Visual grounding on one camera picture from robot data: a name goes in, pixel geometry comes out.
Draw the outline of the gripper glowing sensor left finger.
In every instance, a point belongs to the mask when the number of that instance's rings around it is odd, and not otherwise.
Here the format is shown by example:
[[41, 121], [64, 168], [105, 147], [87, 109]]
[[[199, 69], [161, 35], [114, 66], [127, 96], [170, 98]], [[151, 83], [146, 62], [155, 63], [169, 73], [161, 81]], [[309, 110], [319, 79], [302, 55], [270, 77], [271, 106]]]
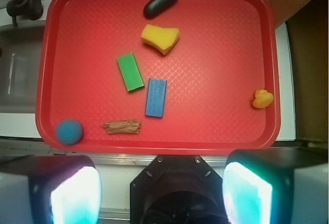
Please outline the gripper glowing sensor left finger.
[[101, 190], [88, 156], [1, 156], [1, 223], [97, 223]]

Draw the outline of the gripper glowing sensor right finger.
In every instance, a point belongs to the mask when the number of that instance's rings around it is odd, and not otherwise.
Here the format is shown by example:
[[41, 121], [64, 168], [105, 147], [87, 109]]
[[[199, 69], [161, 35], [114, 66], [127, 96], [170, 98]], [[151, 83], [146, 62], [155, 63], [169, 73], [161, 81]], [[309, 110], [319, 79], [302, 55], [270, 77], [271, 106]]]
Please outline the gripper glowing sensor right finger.
[[235, 150], [222, 192], [229, 223], [328, 223], [328, 151]]

